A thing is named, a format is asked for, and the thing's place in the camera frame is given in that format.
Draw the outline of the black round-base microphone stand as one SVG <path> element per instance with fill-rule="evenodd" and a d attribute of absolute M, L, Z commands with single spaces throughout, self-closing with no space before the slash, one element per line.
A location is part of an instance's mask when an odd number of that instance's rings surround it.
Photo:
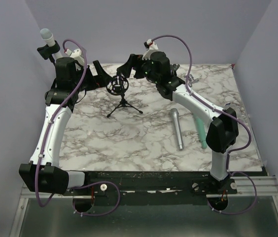
<path fill-rule="evenodd" d="M 177 70 L 180 68 L 179 64 L 171 64 L 170 65 L 170 72 L 172 75 L 177 75 Z"/>

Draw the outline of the black left-corner microphone stand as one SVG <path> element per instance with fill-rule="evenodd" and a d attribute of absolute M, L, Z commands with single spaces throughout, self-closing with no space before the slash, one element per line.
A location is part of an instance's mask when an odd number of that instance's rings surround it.
<path fill-rule="evenodd" d="M 60 46 L 57 43 L 57 41 L 55 41 L 55 45 L 53 46 L 48 46 L 47 44 L 43 47 L 39 47 L 37 48 L 38 53 L 41 55 L 41 57 L 44 60 L 49 59 L 50 62 L 55 65 L 55 59 L 52 56 L 53 54 L 55 55 L 56 53 L 58 53 L 60 51 Z"/>

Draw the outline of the grey silver microphone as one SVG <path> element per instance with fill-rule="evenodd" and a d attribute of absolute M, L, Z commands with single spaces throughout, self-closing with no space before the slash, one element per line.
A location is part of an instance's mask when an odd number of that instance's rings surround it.
<path fill-rule="evenodd" d="M 173 123 L 175 141 L 177 143 L 177 147 L 180 151 L 184 149 L 183 138 L 181 134 L 180 122 L 179 122 L 179 112 L 176 108 L 172 108 L 170 110 L 170 115 Z"/>

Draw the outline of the white microphone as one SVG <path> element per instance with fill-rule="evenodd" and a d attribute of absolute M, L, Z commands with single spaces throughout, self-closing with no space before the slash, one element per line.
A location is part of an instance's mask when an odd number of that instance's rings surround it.
<path fill-rule="evenodd" d="M 41 35 L 41 38 L 45 41 L 45 43 L 48 45 L 48 46 L 53 46 L 55 45 L 55 40 L 54 40 L 54 37 L 53 37 L 53 34 L 51 33 L 51 31 L 47 28 L 43 28 L 40 30 L 40 35 Z M 61 52 L 59 51 L 58 53 L 56 53 L 54 55 L 55 59 L 59 59 L 59 58 L 62 58 L 62 54 Z"/>

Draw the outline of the mint green microphone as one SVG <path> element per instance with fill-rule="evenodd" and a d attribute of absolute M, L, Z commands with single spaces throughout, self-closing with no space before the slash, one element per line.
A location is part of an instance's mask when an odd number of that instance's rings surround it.
<path fill-rule="evenodd" d="M 194 116 L 194 120 L 195 120 L 195 125 L 196 125 L 196 130 L 198 133 L 199 141 L 201 143 L 201 147 L 202 147 L 202 149 L 206 149 L 207 143 L 206 143 L 206 132 L 205 132 L 204 123 L 197 116 Z"/>

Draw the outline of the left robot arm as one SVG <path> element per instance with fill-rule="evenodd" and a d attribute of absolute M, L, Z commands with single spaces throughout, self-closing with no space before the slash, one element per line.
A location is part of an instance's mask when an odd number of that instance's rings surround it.
<path fill-rule="evenodd" d="M 31 192 L 64 194 L 74 188 L 85 195 L 91 184 L 82 171 L 64 171 L 59 167 L 60 148 L 66 125 L 77 104 L 80 92 L 108 85 L 110 75 L 98 60 L 93 61 L 97 74 L 71 57 L 56 60 L 56 77 L 45 94 L 45 120 L 30 161 L 21 164 L 19 174 Z"/>

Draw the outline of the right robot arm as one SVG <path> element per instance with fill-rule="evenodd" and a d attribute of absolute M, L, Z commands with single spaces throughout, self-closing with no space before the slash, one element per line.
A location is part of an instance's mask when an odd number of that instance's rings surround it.
<path fill-rule="evenodd" d="M 236 112 L 232 108 L 223 109 L 187 90 L 185 81 L 176 74 L 178 68 L 170 63 L 164 52 L 157 51 L 147 60 L 142 55 L 131 54 L 127 62 L 117 68 L 117 75 L 128 79 L 134 70 L 136 79 L 145 78 L 155 84 L 163 98 L 182 105 L 208 126 L 206 143 L 212 150 L 210 175 L 213 177 L 208 181 L 208 188 L 217 194 L 226 188 L 227 151 L 239 134 Z"/>

